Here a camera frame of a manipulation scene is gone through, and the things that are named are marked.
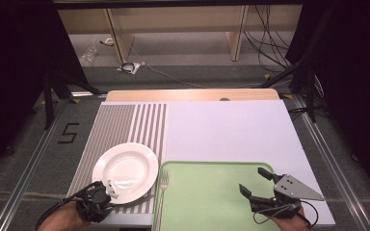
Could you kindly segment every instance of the table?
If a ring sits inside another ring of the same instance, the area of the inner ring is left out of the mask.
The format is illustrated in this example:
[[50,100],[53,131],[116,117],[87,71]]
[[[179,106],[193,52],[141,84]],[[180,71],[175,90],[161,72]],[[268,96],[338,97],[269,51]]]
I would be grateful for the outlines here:
[[[109,137],[117,129],[118,135],[112,142]],[[99,141],[108,143],[108,146],[100,145]],[[159,163],[175,160],[265,162],[276,173],[291,173],[309,187],[321,191],[291,119],[275,90],[111,91],[100,107],[68,194],[90,183],[91,167],[96,158],[89,158],[92,154],[88,153],[96,152],[99,157],[111,146],[126,141],[148,145],[156,153]],[[155,186],[150,193],[155,193]],[[311,203],[320,214],[319,224],[334,224],[326,202]],[[145,208],[118,211],[100,225],[149,226],[152,223],[153,202],[146,207],[147,211]],[[313,220],[311,209],[307,211],[307,217]]]

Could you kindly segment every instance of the white plate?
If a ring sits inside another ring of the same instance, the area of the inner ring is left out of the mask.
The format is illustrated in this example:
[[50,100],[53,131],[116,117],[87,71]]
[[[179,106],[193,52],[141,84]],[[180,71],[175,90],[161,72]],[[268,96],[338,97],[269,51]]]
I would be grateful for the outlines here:
[[92,180],[110,183],[118,195],[111,203],[125,204],[144,195],[154,184],[158,160],[147,146],[128,142],[106,151],[92,170]]

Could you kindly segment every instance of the striped cloth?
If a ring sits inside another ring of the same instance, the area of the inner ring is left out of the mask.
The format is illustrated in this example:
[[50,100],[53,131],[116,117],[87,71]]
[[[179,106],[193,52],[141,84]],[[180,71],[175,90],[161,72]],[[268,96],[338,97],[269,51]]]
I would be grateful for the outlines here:
[[[108,149],[125,142],[148,146],[164,162],[166,146],[167,104],[108,104],[103,103],[95,118],[92,131],[76,170],[67,196],[92,182],[93,168]],[[155,194],[153,185],[146,194]],[[154,201],[149,200],[132,208],[119,208],[118,214],[152,214]]]

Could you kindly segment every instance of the fork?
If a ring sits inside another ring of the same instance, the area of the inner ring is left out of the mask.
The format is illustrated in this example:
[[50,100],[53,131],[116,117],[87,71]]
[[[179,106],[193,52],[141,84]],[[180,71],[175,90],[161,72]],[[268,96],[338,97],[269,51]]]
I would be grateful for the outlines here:
[[157,217],[157,224],[155,227],[155,231],[159,231],[161,228],[161,216],[162,216],[162,205],[164,202],[164,192],[167,189],[169,182],[170,182],[170,177],[168,175],[168,172],[164,170],[162,172],[162,177],[160,181],[161,197],[160,197],[160,203],[158,207],[158,217]]

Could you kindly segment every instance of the tray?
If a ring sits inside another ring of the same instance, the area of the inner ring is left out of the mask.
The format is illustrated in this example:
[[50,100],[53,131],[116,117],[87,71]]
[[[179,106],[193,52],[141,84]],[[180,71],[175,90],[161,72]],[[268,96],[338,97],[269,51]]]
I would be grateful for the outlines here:
[[[253,231],[279,230],[272,222],[256,224],[248,200],[239,192],[239,184],[253,195],[270,198],[274,183],[257,173],[264,163],[206,163],[166,162],[159,173],[166,170],[170,183],[165,190],[160,231]],[[155,200],[159,203],[160,177]],[[152,230],[155,231],[158,207],[155,206]],[[256,216],[258,221],[266,217]]]

